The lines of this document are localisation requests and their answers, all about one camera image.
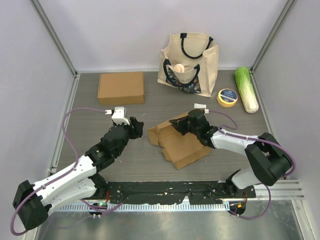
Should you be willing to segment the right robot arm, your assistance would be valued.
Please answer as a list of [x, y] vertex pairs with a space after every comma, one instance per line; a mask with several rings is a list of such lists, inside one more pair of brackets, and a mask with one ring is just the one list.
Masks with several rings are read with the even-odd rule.
[[201, 109], [193, 109], [170, 123], [182, 135], [195, 135], [205, 147], [231, 151], [247, 158], [249, 168], [237, 170], [225, 181], [225, 191], [230, 197], [238, 197], [253, 185], [273, 186], [296, 169], [294, 157], [270, 133], [245, 135], [234, 133], [226, 125], [213, 126]]

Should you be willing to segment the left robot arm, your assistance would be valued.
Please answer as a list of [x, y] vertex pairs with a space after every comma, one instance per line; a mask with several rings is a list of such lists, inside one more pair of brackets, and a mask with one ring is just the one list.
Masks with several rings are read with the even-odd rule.
[[108, 184], [99, 172], [115, 162], [129, 140], [141, 138], [144, 128], [144, 123], [135, 117], [123, 117], [112, 123], [100, 141], [71, 165], [42, 180], [34, 183], [25, 180], [18, 185], [12, 203], [15, 209], [10, 222], [12, 234], [18, 235], [14, 230], [16, 217], [25, 231], [30, 231], [64, 205], [91, 197], [100, 200], [106, 195]]

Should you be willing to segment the large cardboard box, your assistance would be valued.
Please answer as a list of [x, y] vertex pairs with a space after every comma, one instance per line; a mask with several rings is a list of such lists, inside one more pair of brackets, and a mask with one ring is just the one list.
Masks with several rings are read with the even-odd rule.
[[137, 71], [100, 74], [97, 99], [102, 106], [143, 104], [144, 73]]

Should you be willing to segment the small cardboard box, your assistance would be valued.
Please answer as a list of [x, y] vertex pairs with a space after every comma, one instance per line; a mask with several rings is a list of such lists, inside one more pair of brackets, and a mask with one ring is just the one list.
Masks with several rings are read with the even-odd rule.
[[160, 146], [165, 159], [178, 170], [211, 152], [211, 148], [202, 145], [195, 135], [182, 135], [168, 120], [149, 128], [147, 135], [149, 142]]

